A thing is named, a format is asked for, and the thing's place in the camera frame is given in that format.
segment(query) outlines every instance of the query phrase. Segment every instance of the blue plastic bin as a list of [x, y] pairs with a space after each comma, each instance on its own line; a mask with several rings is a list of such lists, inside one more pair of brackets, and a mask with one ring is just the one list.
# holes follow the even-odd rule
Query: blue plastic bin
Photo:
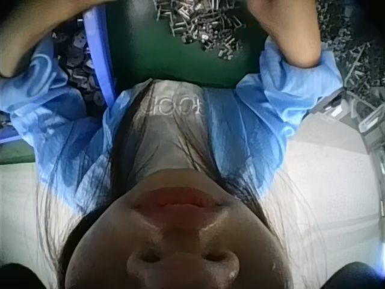
[[[109, 53], [105, 6], [94, 7], [86, 11], [83, 17], [96, 77], [107, 106], [111, 107], [117, 95]], [[0, 144], [20, 139], [14, 128], [0, 129]]]

